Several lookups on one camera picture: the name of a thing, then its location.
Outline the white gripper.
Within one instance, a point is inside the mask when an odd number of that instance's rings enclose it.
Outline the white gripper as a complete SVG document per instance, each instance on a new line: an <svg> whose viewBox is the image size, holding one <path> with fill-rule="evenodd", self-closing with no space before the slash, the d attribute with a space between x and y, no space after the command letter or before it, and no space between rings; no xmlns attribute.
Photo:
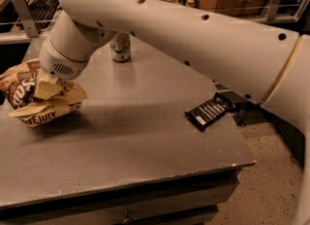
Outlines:
<svg viewBox="0 0 310 225"><path fill-rule="evenodd" d="M62 90L61 80L74 80L85 69L89 59L76 61L60 53L47 38L41 47L40 64L42 70L38 72L37 85L34 96L48 100ZM11 117L27 116L41 112L47 104L30 103L29 105L9 112Z"/></svg>

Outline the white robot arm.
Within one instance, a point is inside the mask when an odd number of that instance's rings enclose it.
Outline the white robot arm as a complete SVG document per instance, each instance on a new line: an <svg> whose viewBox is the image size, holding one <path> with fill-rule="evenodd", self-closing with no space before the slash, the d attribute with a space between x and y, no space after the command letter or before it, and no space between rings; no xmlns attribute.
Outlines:
<svg viewBox="0 0 310 225"><path fill-rule="evenodd" d="M242 94L310 136L310 37L161 0L59 0L39 78L73 80L118 32Z"/></svg>

